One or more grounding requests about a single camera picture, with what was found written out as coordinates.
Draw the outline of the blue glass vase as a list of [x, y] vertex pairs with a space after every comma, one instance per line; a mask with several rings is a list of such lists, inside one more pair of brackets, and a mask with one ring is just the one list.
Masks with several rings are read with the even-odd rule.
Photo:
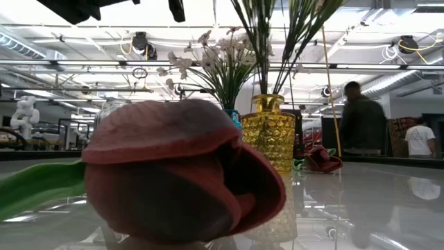
[[239, 112], [235, 109], [224, 109], [230, 119], [234, 122], [235, 126], [241, 130], [241, 121], [239, 118]]

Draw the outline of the white robot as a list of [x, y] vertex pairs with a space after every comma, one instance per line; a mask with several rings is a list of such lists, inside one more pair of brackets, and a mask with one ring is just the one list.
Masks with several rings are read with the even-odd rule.
[[10, 120], [12, 130], [19, 130], [24, 139], [31, 139], [32, 127], [40, 121], [40, 112], [34, 109], [37, 98], [34, 96], [22, 96], [17, 102], [15, 113]]

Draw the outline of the dark pink artificial tulip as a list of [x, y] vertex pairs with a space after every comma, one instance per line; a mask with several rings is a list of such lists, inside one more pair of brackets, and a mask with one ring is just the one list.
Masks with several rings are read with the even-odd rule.
[[336, 157], [335, 153], [335, 148], [326, 149], [322, 145], [317, 145], [306, 153], [303, 159], [294, 159], [292, 170], [305, 169], [311, 172], [329, 174], [343, 166], [343, 161]]
[[85, 195], [107, 225], [146, 243], [187, 245], [243, 233], [284, 207], [282, 177], [209, 101], [124, 105], [75, 162], [0, 180], [0, 219]]

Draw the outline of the white artificial flower bunch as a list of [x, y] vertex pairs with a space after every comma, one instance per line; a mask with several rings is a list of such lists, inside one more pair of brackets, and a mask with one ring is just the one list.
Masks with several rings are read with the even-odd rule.
[[202, 55], [196, 61], [200, 69], [194, 73], [208, 85], [211, 95], [223, 109], [235, 107], [244, 83], [256, 75], [256, 57], [250, 40], [246, 36], [235, 36], [236, 31], [236, 28], [230, 29], [227, 32], [229, 37], [218, 40], [214, 45], [208, 44], [210, 31], [198, 39]]
[[[191, 59], [191, 58], [181, 58], [181, 57], [176, 56], [174, 54], [174, 52], [170, 52], [169, 53], [169, 62], [171, 64], [170, 68], [171, 69], [177, 69], [181, 73], [180, 78], [182, 80], [185, 80], [188, 77], [189, 74], [193, 74], [194, 76], [197, 76], [197, 75], [195, 75], [194, 72], [196, 70], [200, 69], [200, 67], [196, 64], [196, 61], [200, 60], [200, 58], [194, 58], [194, 59]], [[201, 79], [201, 82], [195, 82], [192, 85], [195, 86], [195, 87], [203, 88], [209, 94], [211, 94], [210, 93], [210, 89], [208, 88], [208, 85], [202, 79]]]

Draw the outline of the silver ventilation duct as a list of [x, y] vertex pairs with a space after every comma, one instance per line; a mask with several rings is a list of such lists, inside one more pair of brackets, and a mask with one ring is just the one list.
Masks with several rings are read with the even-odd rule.
[[365, 84], [361, 93], [369, 98], [379, 97], [392, 90], [405, 87], [420, 80], [435, 80], [444, 76], [444, 69], [440, 70], [408, 70], [394, 75], [381, 76]]
[[44, 60], [46, 58], [43, 53], [9, 35], [6, 35], [5, 33], [0, 33], [0, 47], [15, 51], [34, 60]]

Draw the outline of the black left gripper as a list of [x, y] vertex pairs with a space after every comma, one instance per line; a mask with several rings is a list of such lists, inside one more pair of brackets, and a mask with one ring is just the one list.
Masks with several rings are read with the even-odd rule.
[[[102, 7], [130, 1], [137, 5], [141, 0], [37, 0], [55, 14], [69, 22], [79, 24], [90, 17], [100, 21]], [[169, 10], [177, 23], [184, 22], [185, 11], [182, 0], [169, 0]]]

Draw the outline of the patterned wall tapestry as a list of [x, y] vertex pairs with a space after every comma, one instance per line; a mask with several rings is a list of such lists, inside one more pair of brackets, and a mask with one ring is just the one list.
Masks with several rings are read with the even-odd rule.
[[405, 141], [407, 130], [416, 125], [415, 117], [401, 117], [387, 121], [388, 134], [391, 141], [391, 150], [395, 158], [407, 158], [408, 145]]

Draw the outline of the clear glass vase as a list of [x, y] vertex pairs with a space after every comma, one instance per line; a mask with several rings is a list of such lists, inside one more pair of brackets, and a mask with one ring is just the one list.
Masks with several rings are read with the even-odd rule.
[[94, 128], [96, 128], [102, 122], [102, 120], [105, 117], [107, 117], [110, 113], [113, 113], [119, 108], [130, 103], [131, 101], [124, 99], [115, 99], [115, 98], [107, 99], [106, 102], [103, 103], [101, 109], [94, 116]]

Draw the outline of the green stems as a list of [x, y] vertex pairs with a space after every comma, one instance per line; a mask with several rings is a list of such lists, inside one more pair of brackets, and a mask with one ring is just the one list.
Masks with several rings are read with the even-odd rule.
[[305, 47], [342, 4], [343, 0], [289, 0], [289, 27], [285, 28], [285, 46], [273, 94], [280, 92]]

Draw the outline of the yellow glass vase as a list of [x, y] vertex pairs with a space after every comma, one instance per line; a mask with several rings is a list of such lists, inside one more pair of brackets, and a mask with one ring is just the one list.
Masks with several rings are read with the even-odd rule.
[[244, 142], [260, 152], [279, 173], [289, 173], [293, 164], [296, 116], [282, 112], [284, 97], [259, 94], [252, 98], [256, 111], [241, 117]]

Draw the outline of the person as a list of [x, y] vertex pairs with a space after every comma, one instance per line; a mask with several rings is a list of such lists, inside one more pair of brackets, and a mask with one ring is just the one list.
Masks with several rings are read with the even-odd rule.
[[361, 93], [356, 81], [344, 87], [347, 101], [341, 114], [339, 135], [345, 155], [380, 156], [384, 148], [386, 116], [383, 107]]
[[407, 129], [404, 140], [407, 142], [410, 158], [434, 159], [436, 157], [434, 132], [422, 117], [417, 118], [415, 126]]

